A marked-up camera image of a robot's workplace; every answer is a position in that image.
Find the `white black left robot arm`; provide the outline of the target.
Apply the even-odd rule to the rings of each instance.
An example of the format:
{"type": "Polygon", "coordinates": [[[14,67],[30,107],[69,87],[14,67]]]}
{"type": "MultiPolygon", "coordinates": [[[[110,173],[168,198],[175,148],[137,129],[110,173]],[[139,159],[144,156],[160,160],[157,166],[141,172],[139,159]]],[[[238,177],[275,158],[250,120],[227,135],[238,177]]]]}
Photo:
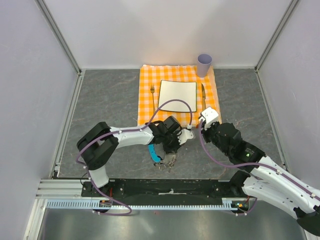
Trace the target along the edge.
{"type": "Polygon", "coordinates": [[[182,130],[173,116],[136,127],[117,128],[108,126],[106,122],[96,124],[76,144],[94,182],[92,191],[99,197],[109,193],[106,163],[115,150],[134,145],[161,144],[167,154],[176,153],[182,145],[179,142],[182,130]]]}

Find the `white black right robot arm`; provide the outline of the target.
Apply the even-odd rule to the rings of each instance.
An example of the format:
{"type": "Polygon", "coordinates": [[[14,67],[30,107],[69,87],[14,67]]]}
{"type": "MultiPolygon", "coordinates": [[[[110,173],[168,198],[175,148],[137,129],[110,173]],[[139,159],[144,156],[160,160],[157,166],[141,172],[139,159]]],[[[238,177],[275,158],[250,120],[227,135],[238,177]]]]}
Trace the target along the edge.
{"type": "Polygon", "coordinates": [[[253,144],[244,141],[232,123],[207,123],[198,125],[201,146],[214,144],[230,164],[208,157],[216,164],[238,169],[243,179],[229,184],[235,197],[246,194],[267,202],[292,216],[300,227],[312,235],[320,235],[320,191],[301,181],[253,144]]]}

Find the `metal key organizer blue handle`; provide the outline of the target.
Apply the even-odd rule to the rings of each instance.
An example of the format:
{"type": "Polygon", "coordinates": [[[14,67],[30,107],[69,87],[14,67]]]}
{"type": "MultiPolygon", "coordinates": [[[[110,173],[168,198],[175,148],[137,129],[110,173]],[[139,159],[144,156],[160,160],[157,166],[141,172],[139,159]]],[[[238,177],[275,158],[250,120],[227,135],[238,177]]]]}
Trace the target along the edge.
{"type": "Polygon", "coordinates": [[[148,145],[148,152],[155,167],[157,167],[161,171],[166,171],[168,173],[172,171],[177,161],[176,153],[164,153],[163,156],[160,156],[159,154],[157,154],[154,144],[148,145]]]}

